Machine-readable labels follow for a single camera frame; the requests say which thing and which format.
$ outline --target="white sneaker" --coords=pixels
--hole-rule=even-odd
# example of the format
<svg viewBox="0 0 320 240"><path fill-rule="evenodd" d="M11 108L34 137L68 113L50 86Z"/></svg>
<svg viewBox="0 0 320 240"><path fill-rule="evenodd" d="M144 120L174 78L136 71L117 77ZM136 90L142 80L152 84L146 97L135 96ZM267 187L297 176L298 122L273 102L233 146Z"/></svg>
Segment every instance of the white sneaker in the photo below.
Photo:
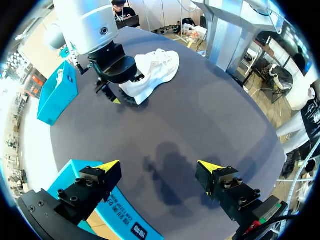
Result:
<svg viewBox="0 0 320 240"><path fill-rule="evenodd" d="M157 86L170 82L176 76L180 58L175 51L158 49L146 55L136 55L134 59L144 78L138 82L128 81L119 87L140 105Z"/></svg>

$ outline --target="lanyard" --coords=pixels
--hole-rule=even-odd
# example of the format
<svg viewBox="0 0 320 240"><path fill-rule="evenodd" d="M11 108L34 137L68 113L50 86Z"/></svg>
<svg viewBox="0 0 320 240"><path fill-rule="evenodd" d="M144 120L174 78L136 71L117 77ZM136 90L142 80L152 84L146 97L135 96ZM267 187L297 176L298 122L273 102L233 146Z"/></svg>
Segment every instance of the lanyard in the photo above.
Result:
<svg viewBox="0 0 320 240"><path fill-rule="evenodd" d="M120 18L119 16L118 16L118 14L116 13L116 10L115 9L113 9L113 11L114 11L114 14L116 15L116 17L118 18L118 20L120 21L120 22L122 22L124 19L124 8L122 8L122 18Z"/></svg>

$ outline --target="dark gray tabletop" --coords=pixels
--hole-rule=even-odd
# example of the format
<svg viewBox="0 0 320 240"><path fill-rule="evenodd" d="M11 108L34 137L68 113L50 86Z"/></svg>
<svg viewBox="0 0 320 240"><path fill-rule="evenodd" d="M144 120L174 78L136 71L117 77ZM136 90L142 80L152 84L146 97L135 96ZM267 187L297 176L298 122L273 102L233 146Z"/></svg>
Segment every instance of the dark gray tabletop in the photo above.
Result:
<svg viewBox="0 0 320 240"><path fill-rule="evenodd" d="M176 51L177 75L130 108L95 94L93 69L78 74L79 95L51 128L58 169L70 159L120 160L120 190L166 239L227 238L238 225L195 179L197 161L234 167L264 201L285 162L275 130L229 75L187 47L128 27L114 41L133 57Z"/></svg>

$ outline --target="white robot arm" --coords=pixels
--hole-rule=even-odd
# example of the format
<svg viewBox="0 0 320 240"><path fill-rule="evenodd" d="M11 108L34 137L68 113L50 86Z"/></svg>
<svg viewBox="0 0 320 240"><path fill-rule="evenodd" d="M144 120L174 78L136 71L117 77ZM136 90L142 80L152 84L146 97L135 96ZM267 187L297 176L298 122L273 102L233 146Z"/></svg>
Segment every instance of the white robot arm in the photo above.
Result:
<svg viewBox="0 0 320 240"><path fill-rule="evenodd" d="M104 92L112 102L117 97L109 84L123 84L135 80L138 72L135 59L126 56L118 35L112 5L109 0L53 0L58 23L50 28L47 43L56 48L67 45L73 64L83 75L94 68L99 76L95 92ZM83 69L76 53L88 55L90 64Z"/></svg>
<svg viewBox="0 0 320 240"><path fill-rule="evenodd" d="M108 0L54 0L53 3L66 43L72 43L80 55L102 49L118 35Z"/></svg>

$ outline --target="bolt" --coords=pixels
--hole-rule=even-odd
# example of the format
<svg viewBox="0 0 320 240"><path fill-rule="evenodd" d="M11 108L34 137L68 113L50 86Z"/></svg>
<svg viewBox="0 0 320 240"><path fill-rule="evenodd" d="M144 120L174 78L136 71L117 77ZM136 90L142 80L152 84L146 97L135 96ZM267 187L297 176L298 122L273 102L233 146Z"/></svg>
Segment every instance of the bolt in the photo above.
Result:
<svg viewBox="0 0 320 240"><path fill-rule="evenodd" d="M39 206L39 207L42 207L44 204L45 204L44 201L42 201L42 200L38 201L38 206Z"/></svg>
<svg viewBox="0 0 320 240"><path fill-rule="evenodd" d="M30 207L29 207L29 211L30 211L31 213L33 213L35 210L36 210L36 208L35 208L34 206L30 206Z"/></svg>
<svg viewBox="0 0 320 240"><path fill-rule="evenodd" d="M240 197L240 199L239 199L239 205L242 205L242 204L244 204L244 203L246 203L247 202L247 199L244 197L244 196L242 196L242 197Z"/></svg>
<svg viewBox="0 0 320 240"><path fill-rule="evenodd" d="M75 202L78 201L78 198L77 198L76 196L72 196L72 197L70 198L70 201L73 202L73 203L75 203Z"/></svg>
<svg viewBox="0 0 320 240"><path fill-rule="evenodd" d="M231 187L231 183L230 182L226 182L224 185L225 189L229 189Z"/></svg>
<svg viewBox="0 0 320 240"><path fill-rule="evenodd" d="M242 178L237 178L236 181L238 182L239 185L244 182Z"/></svg>
<svg viewBox="0 0 320 240"><path fill-rule="evenodd" d="M59 190L58 190L58 195L59 195L59 196L63 195L64 193L65 193L65 191L64 191L63 189L59 189Z"/></svg>

